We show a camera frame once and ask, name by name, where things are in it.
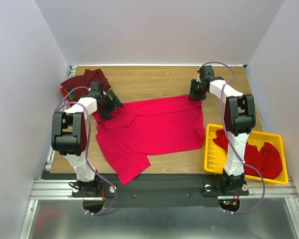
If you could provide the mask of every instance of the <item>screw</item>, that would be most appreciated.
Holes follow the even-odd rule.
[[[211,192],[211,186],[210,186],[209,184],[206,184],[206,185],[205,185],[205,191],[206,191],[207,193]]]
[[[114,191],[115,191],[114,188],[111,186],[110,187],[110,193],[114,193]]]
[[[241,187],[241,189],[243,190],[243,191],[248,191],[248,186],[247,186],[247,184],[244,184],[242,187]]]

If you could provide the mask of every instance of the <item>yellow plastic crate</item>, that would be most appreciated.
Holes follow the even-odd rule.
[[[226,163],[227,153],[224,149],[217,146],[213,139],[216,138],[216,131],[223,129],[222,125],[208,124],[206,130],[206,147],[205,147],[205,162],[204,168],[207,172],[221,174]],[[250,145],[256,145],[258,151],[264,146],[264,142],[271,143],[280,153],[280,158],[283,163],[283,170],[276,179],[264,178],[268,183],[278,183],[286,185],[289,183],[285,152],[283,146],[283,139],[278,134],[264,133],[259,131],[251,131],[248,143]],[[254,179],[261,181],[260,177],[246,175],[246,179]]]

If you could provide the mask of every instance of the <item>wooden table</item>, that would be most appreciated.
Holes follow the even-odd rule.
[[[111,89],[123,102],[149,100],[155,98],[188,95],[190,80],[197,78],[197,66],[79,66],[75,75],[83,75],[85,69],[101,68],[108,78]],[[225,67],[213,67],[215,75],[225,80],[232,78]],[[230,85],[244,94],[251,93],[244,67],[233,67],[236,80]],[[220,100],[211,95],[203,101],[204,126],[209,123],[222,124]],[[263,131],[258,111],[254,130]],[[92,134],[89,159],[100,173],[114,173],[105,160],[95,135],[96,122],[91,116]],[[205,173],[205,145],[201,149],[149,156],[151,166],[143,173]],[[69,162],[58,152],[55,153],[51,173],[74,173]]]

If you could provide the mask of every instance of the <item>cable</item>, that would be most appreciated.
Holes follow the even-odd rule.
[[[216,63],[216,64],[220,64],[220,65],[223,65],[223,66],[226,66],[226,67],[233,73],[233,78],[232,78],[231,80],[227,81],[227,82],[223,85],[223,87],[222,87],[222,89],[221,89],[221,95],[220,95],[221,119],[222,119],[222,123],[223,123],[223,126],[224,126],[224,131],[225,131],[225,135],[226,135],[226,138],[227,138],[227,140],[228,140],[228,143],[229,143],[229,145],[231,146],[231,148],[233,149],[233,151],[235,152],[235,154],[237,155],[237,157],[240,159],[240,161],[242,161],[242,163],[244,164],[244,166],[249,167],[249,168],[255,170],[256,173],[260,176],[261,181],[262,181],[262,183],[263,183],[263,194],[261,195],[261,198],[260,198],[259,202],[258,202],[255,206],[253,206],[252,208],[250,208],[250,209],[248,209],[248,210],[241,211],[241,212],[230,212],[230,211],[225,211],[225,212],[229,212],[229,213],[232,213],[232,214],[244,214],[244,213],[248,213],[248,212],[254,210],[255,208],[257,208],[257,207],[261,204],[261,202],[263,201],[263,199],[264,199],[264,197],[265,197],[266,185],[265,185],[265,180],[264,180],[263,176],[261,175],[261,173],[260,173],[255,167],[253,167],[253,166],[251,166],[251,165],[249,165],[249,164],[247,164],[247,163],[244,163],[244,159],[242,159],[242,158],[240,157],[239,153],[238,153],[237,150],[234,148],[233,143],[229,140],[228,132],[227,132],[226,125],[225,125],[225,120],[224,120],[223,98],[224,98],[224,89],[225,89],[226,85],[227,85],[228,83],[230,83],[230,82],[232,82],[232,81],[234,81],[234,80],[236,79],[236,74],[235,74],[234,70],[233,70],[230,66],[228,66],[228,65],[226,65],[226,64],[224,64],[224,63],[221,63],[221,62],[217,62],[217,61],[207,62],[207,63],[201,65],[201,67],[203,67],[203,66],[205,66],[205,65],[208,65],[208,64],[214,64],[214,63]]]
[[[75,91],[75,90],[77,90],[77,89],[87,89],[87,90],[89,90],[89,88],[88,88],[88,87],[85,87],[85,86],[78,86],[78,87],[73,88],[73,89],[72,89],[72,90],[71,90],[71,91],[70,91],[70,92],[63,98],[62,102],[55,108],[54,112],[56,112],[57,109],[60,107],[60,105],[62,105],[62,104],[65,103],[66,98],[67,98],[73,91]]]
[[[91,165],[90,163],[90,160],[88,159],[88,151],[89,151],[89,145],[90,145],[90,138],[91,138],[91,119],[90,119],[90,115],[89,115],[89,112],[87,110],[87,108],[83,105],[83,104],[80,104],[80,103],[77,103],[77,102],[67,102],[67,103],[64,103],[63,105],[60,105],[56,108],[55,111],[58,111],[60,110],[62,107],[66,106],[66,105],[69,105],[69,104],[77,104],[79,106],[81,106],[85,112],[85,114],[87,115],[87,118],[88,118],[88,122],[89,122],[89,133],[88,133],[88,139],[87,139],[87,144],[86,144],[86,150],[85,150],[85,157],[86,157],[86,160],[87,160],[87,164],[89,166],[89,168],[99,177],[101,178],[102,180],[104,180],[105,182],[107,182],[110,186],[112,186],[114,188],[114,199],[112,201],[112,203],[109,205],[109,207],[107,209],[105,209],[104,211],[102,212],[98,212],[98,213],[90,213],[89,211],[83,209],[85,211],[86,214],[89,214],[91,216],[101,216],[103,214],[105,214],[112,206],[113,204],[116,202],[116,198],[117,198],[117,190],[116,190],[116,187],[113,185],[113,183],[111,183],[109,180],[107,180],[105,177],[103,177],[101,174],[99,174],[95,168]]]

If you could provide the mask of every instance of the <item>metal frame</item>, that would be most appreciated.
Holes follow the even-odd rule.
[[[35,213],[40,200],[82,200],[72,197],[72,188],[68,183],[72,180],[35,180],[30,194],[30,201],[24,218],[20,239],[29,238],[34,223]],[[250,195],[241,198],[260,198],[262,195],[262,183],[247,181]],[[266,184],[265,198],[285,198],[293,225],[299,238],[299,201],[298,192],[292,178],[289,184]],[[102,198],[84,198],[84,200],[101,200]]]
[[[28,208],[26,210],[26,214],[24,217],[20,237],[19,237],[20,239],[27,239],[30,237],[37,206],[38,206],[38,200],[29,201]]]
[[[299,238],[299,200],[298,198],[286,198],[287,207]]]

